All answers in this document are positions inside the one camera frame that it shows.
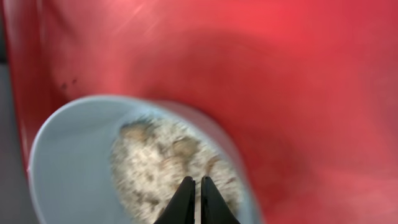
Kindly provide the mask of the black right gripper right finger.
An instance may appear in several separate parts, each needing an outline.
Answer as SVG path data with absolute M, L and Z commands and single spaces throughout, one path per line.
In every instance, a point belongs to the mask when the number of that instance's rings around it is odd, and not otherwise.
M 201 224 L 240 224 L 209 176 L 201 179 Z

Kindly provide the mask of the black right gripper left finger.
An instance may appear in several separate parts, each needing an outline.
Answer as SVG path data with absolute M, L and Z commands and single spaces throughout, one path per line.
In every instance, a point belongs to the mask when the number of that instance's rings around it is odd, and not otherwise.
M 196 183 L 186 176 L 154 224 L 194 224 Z

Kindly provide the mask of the light blue bowl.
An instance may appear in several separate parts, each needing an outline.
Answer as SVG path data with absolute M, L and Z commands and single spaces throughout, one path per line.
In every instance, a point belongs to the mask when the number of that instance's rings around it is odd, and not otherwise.
M 116 196 L 109 157 L 119 129 L 145 116 L 187 123 L 234 164 L 241 180 L 246 179 L 246 168 L 232 139 L 191 106 L 116 95 L 88 96 L 54 112 L 34 139 L 28 176 L 39 222 L 130 224 Z

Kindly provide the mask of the rice food waste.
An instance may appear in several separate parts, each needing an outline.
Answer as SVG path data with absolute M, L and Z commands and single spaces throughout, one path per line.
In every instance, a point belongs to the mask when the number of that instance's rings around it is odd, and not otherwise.
M 138 223 L 154 223 L 186 176 L 196 182 L 197 223 L 201 179 L 206 175 L 234 215 L 243 202 L 243 184 L 231 163 L 180 121 L 152 118 L 125 124 L 110 161 L 119 200 Z

